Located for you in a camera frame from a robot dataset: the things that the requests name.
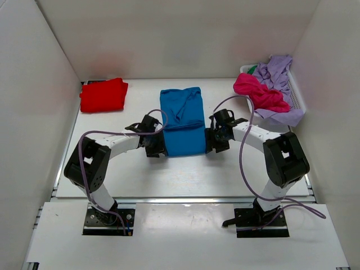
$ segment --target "cable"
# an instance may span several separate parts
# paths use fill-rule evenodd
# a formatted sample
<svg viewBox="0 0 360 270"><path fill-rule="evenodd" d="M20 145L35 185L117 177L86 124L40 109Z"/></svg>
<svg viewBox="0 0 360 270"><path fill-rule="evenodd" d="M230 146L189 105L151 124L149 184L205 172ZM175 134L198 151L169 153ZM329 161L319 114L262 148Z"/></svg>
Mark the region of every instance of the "cable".
<svg viewBox="0 0 360 270"><path fill-rule="evenodd" d="M154 109L154 110L151 110L149 111L147 114L150 115L151 113L153 113L154 111L159 111L161 113L163 113L166 117L166 122L165 124L162 126L162 128L160 128L159 130L156 130L154 132L142 132L142 133L134 133L134 132L131 132L131 133L122 133L122 132L108 132L108 131L101 131L101 130L90 130L90 131L87 131L85 132L84 134L82 134L82 136L80 137L79 139L79 144L78 144L78 152L79 152L79 161L80 161L80 169L81 169L81 174L82 174L82 177L83 177L83 181L84 181L84 187L85 187L85 191L86 191L86 197L88 198L88 200L94 205L96 206L96 208L104 213L107 213L107 214L112 214L112 215L115 215L117 218L119 218L120 222L121 222L121 225L123 226L123 231L124 231L124 235L125 235L125 224L124 224L124 221L122 219L122 217L116 213L116 212L113 212L113 211L109 211L109 210L106 210L104 208L102 208L101 206L97 205L97 203L94 201L94 199L91 197L91 194L90 194L90 189L89 189L89 184L88 184L88 181L87 181L87 177L86 177L86 173L85 173L85 166L84 166L84 159L83 159L83 152L82 152L82 145L83 145L83 140L85 138L86 135L89 135L89 134L94 134L94 133L97 133L97 134L108 134L108 135L116 135L116 136L150 136L150 135L155 135L155 134L158 134L159 132L163 131L164 128L167 126L168 124L168 115L166 114L165 111L163 110L160 110L160 109Z"/></svg>
<svg viewBox="0 0 360 270"><path fill-rule="evenodd" d="M128 236L131 236L129 221L126 220L126 226L128 227Z"/></svg>
<svg viewBox="0 0 360 270"><path fill-rule="evenodd" d="M218 109L218 107L220 107L224 102L232 99L232 98L236 98L236 97L245 97L246 99L248 99L250 101L250 104L251 104L251 116L250 116L250 120L249 120L249 128L247 129L247 131L245 132L244 134L244 137L241 141L241 145L240 145L240 150L239 150L239 153L238 153L238 159L239 159L239 167L240 167L240 173L241 173L241 176L245 182L245 185L246 187L250 190L250 192L257 198L261 199L261 200L264 200L264 201L281 201L281 200L287 200L287 201L291 201L292 203L295 203L295 204L290 204L290 205L286 205L284 206L283 208L281 208L277 213L276 215L268 222L266 223L265 225L262 225L262 226L259 226L259 227L253 227L253 228L244 228L244 229L240 229L240 231L248 231L248 230L257 230L257 229L262 229L264 227L266 227L267 225L269 225L270 223L272 223L278 215L280 215L280 213L282 211L284 211L284 209L288 208L288 207L291 207L291 206L300 206L300 207L303 207L305 209L307 209L308 211L310 211L311 213L313 213L314 215L322 218L322 219L326 219L326 216L321 213L319 210L316 210L310 206L307 206L305 204L303 204L302 202L300 201L296 201L292 198L289 198L289 197L281 197L281 198L275 198L275 199L269 199L269 198L265 198L259 194L257 194L253 188L251 187L251 185L249 184L248 180L246 179L246 176L245 176L245 172L244 172L244 167L243 167L243 164L242 164L242 152L244 150L244 145L245 145L245 140L247 138L247 136L249 135L250 133L250 130L251 130L251 126L253 124L253 119L254 119L254 103L253 101L248 97L248 96L243 96L243 95L237 95L237 96L231 96L231 97L228 97L226 98L225 100L223 100L222 102L220 102L220 104L218 106L216 106L216 108L214 109L213 113L216 112L216 110Z"/></svg>

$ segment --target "fabric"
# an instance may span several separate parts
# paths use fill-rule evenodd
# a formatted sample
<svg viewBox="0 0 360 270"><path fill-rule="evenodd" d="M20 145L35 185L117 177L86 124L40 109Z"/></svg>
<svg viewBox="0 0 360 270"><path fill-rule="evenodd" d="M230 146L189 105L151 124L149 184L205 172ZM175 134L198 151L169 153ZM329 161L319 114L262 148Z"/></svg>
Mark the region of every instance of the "fabric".
<svg viewBox="0 0 360 270"><path fill-rule="evenodd" d="M169 156L204 154L205 119L200 88L162 90L160 106L169 118L164 129Z"/></svg>
<svg viewBox="0 0 360 270"><path fill-rule="evenodd" d="M83 85L80 111L101 113L123 110L127 90L128 84L121 78Z"/></svg>
<svg viewBox="0 0 360 270"><path fill-rule="evenodd" d="M282 93L277 90L269 90L265 84L247 73L240 73L233 86L235 93L246 95L251 98L255 109L267 109L277 113L290 111L290 106L284 101Z"/></svg>
<svg viewBox="0 0 360 270"><path fill-rule="evenodd" d="M255 71L256 68L257 68L257 65L253 66L251 69L249 69L249 70L247 71L247 73L250 74L250 75L252 75L252 74L254 73L254 71Z"/></svg>
<svg viewBox="0 0 360 270"><path fill-rule="evenodd" d="M285 124L292 127L297 126L304 116L301 109L295 109L291 100L291 90L287 85L289 77L287 72L293 58L287 56L272 56L268 64L259 63L253 72L259 83L266 84L268 88L279 90L283 94L283 100L290 105L289 112L276 113L271 110L257 109L256 112L271 124Z"/></svg>

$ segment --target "white table surface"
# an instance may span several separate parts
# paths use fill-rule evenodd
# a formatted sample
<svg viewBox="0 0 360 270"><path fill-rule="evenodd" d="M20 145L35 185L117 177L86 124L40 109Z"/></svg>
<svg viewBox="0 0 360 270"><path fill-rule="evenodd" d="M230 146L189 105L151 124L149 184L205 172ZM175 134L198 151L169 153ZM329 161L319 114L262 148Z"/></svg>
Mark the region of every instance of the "white table surface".
<svg viewBox="0 0 360 270"><path fill-rule="evenodd" d="M232 85L235 79L153 79L127 80L128 93L124 110L101 114L83 114L79 112L70 141L65 164L74 151L80 136L88 130L121 132L124 127L140 122L152 109L160 108L162 89L199 86L204 103L206 127L208 117L223 99L234 95ZM236 118L250 116L245 100L241 98L226 102L222 108L231 109ZM159 112L153 114L161 119ZM272 131L285 132L287 127L272 127ZM101 138L100 134L91 134L91 138ZM230 142L231 148L216 154L150 159L145 149L137 149L112 159L106 173L105 186L113 197L224 197L251 196L239 171L239 142ZM248 180L254 189L261 192L268 176L264 155L246 145L244 147L244 168ZM290 196L309 195L305 180L299 181L288 193ZM56 197L85 197L61 173Z"/></svg>
<svg viewBox="0 0 360 270"><path fill-rule="evenodd" d="M83 236L86 202L48 202L30 246L39 270L247 269L319 270L347 267L325 205L285 210L290 237L236 238L232 204L137 204L134 234Z"/></svg>

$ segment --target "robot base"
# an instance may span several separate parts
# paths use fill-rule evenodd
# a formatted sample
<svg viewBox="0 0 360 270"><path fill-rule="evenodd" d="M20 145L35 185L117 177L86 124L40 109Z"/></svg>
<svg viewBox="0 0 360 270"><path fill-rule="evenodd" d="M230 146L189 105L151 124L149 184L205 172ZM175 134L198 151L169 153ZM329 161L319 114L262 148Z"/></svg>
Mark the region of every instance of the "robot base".
<svg viewBox="0 0 360 270"><path fill-rule="evenodd" d="M253 208L236 208L235 217L249 217L236 222L237 238L270 238L270 237L289 237L286 219L284 213L281 213L270 225L263 229L252 231L242 231L249 227L261 226L256 215L253 214Z"/></svg>
<svg viewBox="0 0 360 270"><path fill-rule="evenodd" d="M95 210L93 208L87 209L83 227L83 235L132 236L135 209L118 209L118 213L123 218L125 224L125 235L123 226L119 220L116 220L113 224L104 225L100 220L97 219Z"/></svg>

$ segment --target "red cloth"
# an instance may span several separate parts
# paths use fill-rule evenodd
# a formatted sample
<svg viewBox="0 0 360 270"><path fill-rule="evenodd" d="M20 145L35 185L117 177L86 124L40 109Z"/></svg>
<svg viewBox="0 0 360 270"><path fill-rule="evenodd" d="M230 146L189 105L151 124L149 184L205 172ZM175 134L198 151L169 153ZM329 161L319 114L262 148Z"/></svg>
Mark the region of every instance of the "red cloth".
<svg viewBox="0 0 360 270"><path fill-rule="evenodd" d="M121 78L105 82L83 85L80 94L80 111L83 113L100 113L124 109L128 84Z"/></svg>
<svg viewBox="0 0 360 270"><path fill-rule="evenodd" d="M278 90L269 90L266 84L260 84L256 77L241 73L233 86L235 93L251 98L256 109L267 109L277 113L287 113L290 105Z"/></svg>

